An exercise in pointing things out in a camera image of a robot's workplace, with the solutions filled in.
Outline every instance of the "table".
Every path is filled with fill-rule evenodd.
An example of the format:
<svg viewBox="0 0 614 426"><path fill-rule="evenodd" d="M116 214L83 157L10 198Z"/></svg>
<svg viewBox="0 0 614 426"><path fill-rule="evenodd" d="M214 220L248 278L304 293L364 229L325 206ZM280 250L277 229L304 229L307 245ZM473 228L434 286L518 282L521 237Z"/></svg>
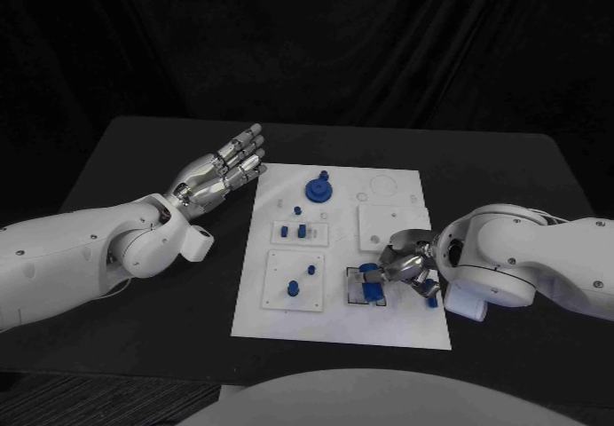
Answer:
<svg viewBox="0 0 614 426"><path fill-rule="evenodd" d="M248 123L121 117L108 126L62 211L163 192L176 173ZM420 170L434 229L509 202L577 219L593 215L544 135L264 124L267 161ZM0 335L0 367L251 385L330 368L390 368L477 383L539 402L611 404L614 323L545 297L489 307L485 323L449 312L451 351L231 337L257 185L195 223L217 237L199 264L179 259L121 295Z"/></svg>

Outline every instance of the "white plastic panel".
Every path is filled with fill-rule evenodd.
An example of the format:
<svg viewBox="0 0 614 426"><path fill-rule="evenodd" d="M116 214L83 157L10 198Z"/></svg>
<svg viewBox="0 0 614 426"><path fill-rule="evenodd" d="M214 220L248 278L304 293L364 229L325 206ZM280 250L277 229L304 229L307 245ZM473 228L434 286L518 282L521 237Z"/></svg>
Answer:
<svg viewBox="0 0 614 426"><path fill-rule="evenodd" d="M378 262L381 256L359 250L359 205L418 208L427 215L418 172L271 163L267 167L257 182L232 336L451 349L440 295L439 308L431 309L411 287L394 282L384 289L387 306L348 303L348 267ZM329 172L333 196L328 202L315 203L304 195L304 186L322 170ZM302 208L300 215L294 207ZM328 224L328 246L274 244L276 222ZM405 224L428 229L424 219ZM263 308L270 250L325 254L322 312ZM286 280L292 278L283 281L283 291L289 288Z"/></svg>
<svg viewBox="0 0 614 426"><path fill-rule="evenodd" d="M428 210L395 206L358 206L358 228L361 251L382 253L391 235L404 229L431 229Z"/></svg>
<svg viewBox="0 0 614 426"><path fill-rule="evenodd" d="M307 272L316 267L315 274ZM299 282L299 295L289 295L290 282ZM263 308L322 312L325 293L325 253L271 250L267 259Z"/></svg>
<svg viewBox="0 0 614 426"><path fill-rule="evenodd" d="M306 225L306 235L299 237L299 226ZM281 236L281 226L289 227L289 236ZM326 247L329 245L329 225L310 224L306 222L276 221L273 223L273 244L290 244L296 246Z"/></svg>

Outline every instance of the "circular hole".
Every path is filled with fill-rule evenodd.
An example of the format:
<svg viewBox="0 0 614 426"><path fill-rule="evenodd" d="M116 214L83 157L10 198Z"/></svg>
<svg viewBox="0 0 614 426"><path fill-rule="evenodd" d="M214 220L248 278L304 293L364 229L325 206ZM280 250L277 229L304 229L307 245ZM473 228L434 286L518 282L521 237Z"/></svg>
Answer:
<svg viewBox="0 0 614 426"><path fill-rule="evenodd" d="M449 246L449 259L451 266L457 267L462 261L464 243L462 240L453 240Z"/></svg>

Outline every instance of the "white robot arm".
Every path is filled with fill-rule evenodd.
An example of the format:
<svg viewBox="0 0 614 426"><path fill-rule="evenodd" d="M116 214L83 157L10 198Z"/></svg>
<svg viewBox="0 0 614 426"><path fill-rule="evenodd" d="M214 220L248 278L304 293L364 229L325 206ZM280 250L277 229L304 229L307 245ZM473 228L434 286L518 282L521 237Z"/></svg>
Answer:
<svg viewBox="0 0 614 426"><path fill-rule="evenodd" d="M149 278L176 256L199 262L214 237L189 221L266 171L255 124L183 168L165 196L0 228L0 330L68 311L124 280Z"/></svg>
<svg viewBox="0 0 614 426"><path fill-rule="evenodd" d="M397 233L364 282L401 280L431 297L437 269L446 309L483 321L488 303L529 306L539 291L565 309L614 320L614 221L567 222L508 204L479 208L437 234Z"/></svg>

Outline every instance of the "robotic hand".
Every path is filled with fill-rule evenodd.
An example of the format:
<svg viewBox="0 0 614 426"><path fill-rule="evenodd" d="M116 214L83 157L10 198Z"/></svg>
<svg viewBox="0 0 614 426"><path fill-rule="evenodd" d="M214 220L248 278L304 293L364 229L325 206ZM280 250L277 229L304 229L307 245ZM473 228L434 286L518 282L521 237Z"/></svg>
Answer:
<svg viewBox="0 0 614 426"><path fill-rule="evenodd" d="M437 234L401 231L391 237L379 269L358 282L400 280L424 297L437 269L449 280L446 309L483 321L488 303L529 306L539 291L565 309L614 320L614 221L568 222L508 204L479 208Z"/></svg>
<svg viewBox="0 0 614 426"><path fill-rule="evenodd" d="M266 171L255 124L181 171L165 196L0 228L0 330L44 320L149 278L182 256L205 258L214 237L189 221Z"/></svg>

